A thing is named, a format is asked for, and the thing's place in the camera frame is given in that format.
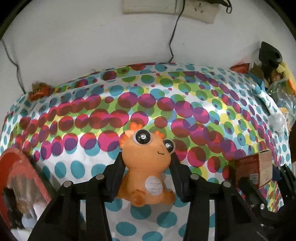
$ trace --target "electrical outlet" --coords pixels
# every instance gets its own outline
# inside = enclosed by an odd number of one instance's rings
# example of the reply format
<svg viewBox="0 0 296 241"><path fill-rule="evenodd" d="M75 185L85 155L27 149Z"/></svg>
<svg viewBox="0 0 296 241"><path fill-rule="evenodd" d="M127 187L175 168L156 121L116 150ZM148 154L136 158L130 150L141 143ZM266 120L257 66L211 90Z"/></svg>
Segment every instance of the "electrical outlet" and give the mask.
<svg viewBox="0 0 296 241"><path fill-rule="evenodd" d="M176 13L181 12L183 0L176 0ZM214 23L219 5L197 0L186 0L182 16L196 18L206 23Z"/></svg>
<svg viewBox="0 0 296 241"><path fill-rule="evenodd" d="M175 13L176 0L122 0L122 12Z"/></svg>

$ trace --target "metal pin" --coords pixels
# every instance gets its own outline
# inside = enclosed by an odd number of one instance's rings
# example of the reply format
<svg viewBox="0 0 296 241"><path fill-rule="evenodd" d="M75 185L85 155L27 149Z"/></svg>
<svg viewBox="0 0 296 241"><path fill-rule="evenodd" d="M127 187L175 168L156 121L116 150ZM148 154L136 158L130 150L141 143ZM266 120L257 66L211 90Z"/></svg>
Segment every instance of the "metal pin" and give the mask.
<svg viewBox="0 0 296 241"><path fill-rule="evenodd" d="M64 187L68 188L72 185L72 182L71 181L65 181L64 182Z"/></svg>
<svg viewBox="0 0 296 241"><path fill-rule="evenodd" d="M191 179L193 179L193 180L197 180L197 179L199 179L199 176L198 176L197 174L195 174L195 173L191 174L190 177L191 177Z"/></svg>
<svg viewBox="0 0 296 241"><path fill-rule="evenodd" d="M98 174L98 175L96 175L96 179L97 180L102 180L104 178L105 178L104 174Z"/></svg>
<svg viewBox="0 0 296 241"><path fill-rule="evenodd" d="M231 187L231 183L225 181L225 182L223 182L223 186L229 188L229 187Z"/></svg>

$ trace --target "transparent plastic wrap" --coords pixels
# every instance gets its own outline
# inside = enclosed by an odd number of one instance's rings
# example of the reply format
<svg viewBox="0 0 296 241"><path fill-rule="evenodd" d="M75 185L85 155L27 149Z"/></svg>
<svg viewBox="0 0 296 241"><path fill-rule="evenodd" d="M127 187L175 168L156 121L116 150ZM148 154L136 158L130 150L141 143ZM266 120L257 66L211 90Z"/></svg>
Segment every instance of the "transparent plastic wrap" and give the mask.
<svg viewBox="0 0 296 241"><path fill-rule="evenodd" d="M270 85L267 93L282 111L290 131L296 120L296 98L295 95L286 92L286 86L287 78L275 81Z"/></svg>

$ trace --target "white wall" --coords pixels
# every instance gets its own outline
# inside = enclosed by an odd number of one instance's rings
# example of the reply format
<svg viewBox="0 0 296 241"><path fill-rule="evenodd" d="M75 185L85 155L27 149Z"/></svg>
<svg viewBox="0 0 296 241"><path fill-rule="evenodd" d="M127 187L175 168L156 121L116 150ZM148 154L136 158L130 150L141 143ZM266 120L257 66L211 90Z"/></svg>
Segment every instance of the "white wall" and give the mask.
<svg viewBox="0 0 296 241"><path fill-rule="evenodd" d="M296 42L263 0L231 0L214 24L181 18L174 61L230 67L258 56L261 41L275 46L296 74ZM121 0L33 0L4 40L21 68L26 91L35 81L57 85L86 73L170 59L168 41L176 15L121 13ZM0 123L21 95L15 68L0 45Z"/></svg>

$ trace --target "box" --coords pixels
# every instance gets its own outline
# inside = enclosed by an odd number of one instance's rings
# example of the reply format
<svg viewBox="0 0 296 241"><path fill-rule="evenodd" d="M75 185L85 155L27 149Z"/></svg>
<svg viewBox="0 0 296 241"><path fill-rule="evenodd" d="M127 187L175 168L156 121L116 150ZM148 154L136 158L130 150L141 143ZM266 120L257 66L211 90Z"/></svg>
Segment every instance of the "box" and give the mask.
<svg viewBox="0 0 296 241"><path fill-rule="evenodd" d="M257 188L263 187L272 179L272 160L270 150L235 160L234 185L238 187L240 178L248 177Z"/></svg>

